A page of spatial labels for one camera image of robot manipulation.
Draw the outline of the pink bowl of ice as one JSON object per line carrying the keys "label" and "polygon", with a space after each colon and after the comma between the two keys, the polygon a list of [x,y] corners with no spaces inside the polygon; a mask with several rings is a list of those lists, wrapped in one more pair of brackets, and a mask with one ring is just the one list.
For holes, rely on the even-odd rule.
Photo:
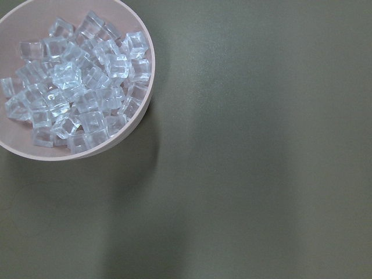
{"label": "pink bowl of ice", "polygon": [[26,1],[1,19],[1,147],[86,158],[122,142],[152,98],[155,49],[122,1]]}

